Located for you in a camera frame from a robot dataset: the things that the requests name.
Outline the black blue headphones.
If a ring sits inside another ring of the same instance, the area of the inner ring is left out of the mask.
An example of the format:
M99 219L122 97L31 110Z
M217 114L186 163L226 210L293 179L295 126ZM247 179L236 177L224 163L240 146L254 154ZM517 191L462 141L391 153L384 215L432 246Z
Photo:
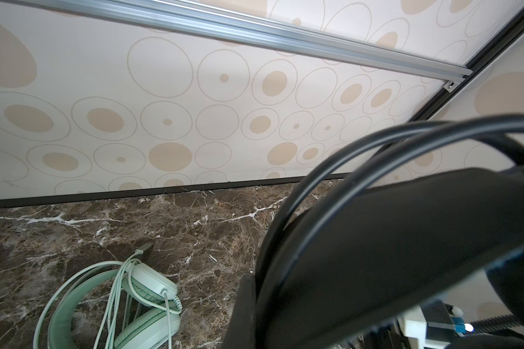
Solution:
M309 173L273 219L251 279L251 348L324 348L376 331L485 270L524 325L524 114L416 122L368 135ZM502 172L376 182L431 151L475 140Z

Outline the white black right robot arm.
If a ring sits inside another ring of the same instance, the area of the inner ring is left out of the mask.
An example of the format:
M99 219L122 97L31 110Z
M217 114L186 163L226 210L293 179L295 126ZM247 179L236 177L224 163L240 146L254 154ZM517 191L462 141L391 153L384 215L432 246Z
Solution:
M512 330L522 327L522 321L512 314L473 321L470 325L474 328L470 334L455 339L446 348L524 348L524 336Z

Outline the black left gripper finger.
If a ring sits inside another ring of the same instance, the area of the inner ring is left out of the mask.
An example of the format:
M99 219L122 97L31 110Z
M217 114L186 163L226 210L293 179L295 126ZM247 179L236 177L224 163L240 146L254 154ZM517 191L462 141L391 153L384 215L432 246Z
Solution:
M256 347L256 278L245 274L240 280L233 312L221 344L222 349Z

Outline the mint green headphones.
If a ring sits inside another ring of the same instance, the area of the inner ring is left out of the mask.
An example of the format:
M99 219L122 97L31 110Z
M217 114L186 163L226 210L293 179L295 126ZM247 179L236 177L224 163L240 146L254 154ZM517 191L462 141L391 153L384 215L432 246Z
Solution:
M96 263L60 286L39 317L33 348L39 348L42 336L48 348L75 348L75 312L107 282L111 288L93 347L171 348L183 311L178 285L135 256L125 262Z

